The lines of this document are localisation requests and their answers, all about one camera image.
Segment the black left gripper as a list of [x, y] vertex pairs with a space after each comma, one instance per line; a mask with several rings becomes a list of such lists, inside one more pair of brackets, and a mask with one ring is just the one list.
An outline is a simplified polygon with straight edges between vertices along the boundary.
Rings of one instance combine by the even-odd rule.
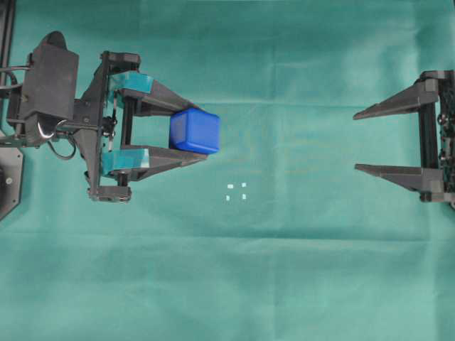
[[[141, 59], [135, 53], [105, 51], [100, 58], [101, 63], [89, 87], [80, 99], [75, 100], [73, 118], [77, 127], [73, 138], [87, 166], [85, 179], [90, 199], [128, 202], [132, 192], [127, 180], [140, 181], [207, 159], [206, 154], [155, 146], [128, 146], [102, 153], [102, 118], [107, 101], [108, 78], [109, 101], [116, 103], [117, 108], [124, 109], [127, 100], [132, 100], [134, 116], [137, 117], [170, 117], [190, 108], [201, 108], [149, 75], [124, 72], [139, 69]], [[122, 173], [127, 175], [127, 180], [121, 176], [119, 185], [101, 185], [101, 162], [103, 176], [116, 178]]]

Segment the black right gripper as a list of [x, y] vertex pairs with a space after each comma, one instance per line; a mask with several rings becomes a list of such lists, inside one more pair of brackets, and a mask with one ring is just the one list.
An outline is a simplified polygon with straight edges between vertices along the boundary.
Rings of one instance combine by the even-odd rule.
[[353, 116], [353, 120], [418, 111], [421, 167], [355, 164], [355, 169], [409, 191], [423, 202], [454, 208], [454, 71], [426, 71], [407, 89]]

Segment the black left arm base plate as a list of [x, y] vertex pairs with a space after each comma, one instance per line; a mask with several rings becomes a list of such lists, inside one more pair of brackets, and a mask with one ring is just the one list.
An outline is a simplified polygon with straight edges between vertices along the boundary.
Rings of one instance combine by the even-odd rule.
[[1, 220], [21, 202], [23, 153], [13, 146], [1, 147]]

